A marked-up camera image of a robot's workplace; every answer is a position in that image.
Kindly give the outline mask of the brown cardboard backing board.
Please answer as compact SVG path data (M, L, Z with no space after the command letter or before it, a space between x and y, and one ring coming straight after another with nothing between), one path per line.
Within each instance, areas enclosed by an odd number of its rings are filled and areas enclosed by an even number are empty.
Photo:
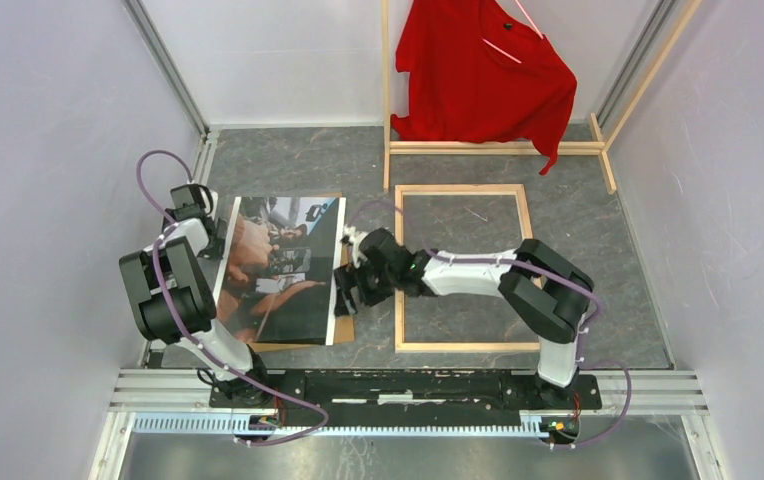
M236 313L240 338L285 347L354 339L353 317L333 314L333 271L346 260L340 241L344 208L338 194L241 201L244 218L267 228L273 249Z

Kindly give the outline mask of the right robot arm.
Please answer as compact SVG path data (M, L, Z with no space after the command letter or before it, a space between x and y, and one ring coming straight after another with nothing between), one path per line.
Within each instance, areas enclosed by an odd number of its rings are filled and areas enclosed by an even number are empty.
M341 241L350 258L333 271L336 314L353 314L358 305L375 306L395 293L501 298L538 339L538 400L560 408L575 396L578 337L588 315L602 303L593 280L547 244L526 239L515 249L493 254L411 251L387 229L361 232L352 227Z

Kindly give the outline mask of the wooden clothes rack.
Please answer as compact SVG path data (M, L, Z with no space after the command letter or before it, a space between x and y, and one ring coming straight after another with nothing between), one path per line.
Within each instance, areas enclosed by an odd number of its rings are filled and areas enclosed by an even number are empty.
M613 195L618 190L609 153L611 147L627 126L632 114L652 86L671 51L691 23L702 0L659 1L656 3L617 79L598 112L592 112L587 125L590 141L562 141L560 156L591 156L598 160L606 191ZM530 141L488 142L481 144L454 141L403 141L392 138L391 79L393 59L389 54L389 3L381 3L381 39L384 61L383 88L383 156L382 189L391 186L392 158L399 155L502 155L538 156L540 152Z

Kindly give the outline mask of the pink clothes hanger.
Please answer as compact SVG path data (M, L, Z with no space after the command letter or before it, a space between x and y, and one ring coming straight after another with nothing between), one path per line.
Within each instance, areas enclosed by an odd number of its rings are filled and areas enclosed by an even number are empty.
M548 44L544 31L528 11L528 1L486 1L481 10L481 40L512 65L530 61Z

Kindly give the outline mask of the red t-shirt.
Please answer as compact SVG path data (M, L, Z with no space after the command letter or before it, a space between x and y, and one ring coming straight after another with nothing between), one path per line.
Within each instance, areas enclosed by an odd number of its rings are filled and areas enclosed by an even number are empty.
M408 77L408 112L391 125L403 141L525 139L547 162L574 107L577 79L546 36L495 1L412 3L395 53Z

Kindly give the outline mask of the printed photo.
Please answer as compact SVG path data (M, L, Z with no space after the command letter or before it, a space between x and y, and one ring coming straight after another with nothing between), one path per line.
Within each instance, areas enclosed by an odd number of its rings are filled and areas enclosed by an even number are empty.
M214 288L232 337L260 351L353 340L351 317L335 313L345 208L338 193L234 199Z

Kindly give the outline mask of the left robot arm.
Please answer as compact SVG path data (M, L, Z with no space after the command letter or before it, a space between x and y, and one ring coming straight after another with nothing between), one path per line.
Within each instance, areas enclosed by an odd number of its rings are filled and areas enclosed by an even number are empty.
M223 255L227 224L215 219L217 194L200 184L171 190L164 241L120 258L137 329L148 341L177 345L206 367L201 381L228 400L264 405L272 381L261 358L217 320L217 306L198 259Z

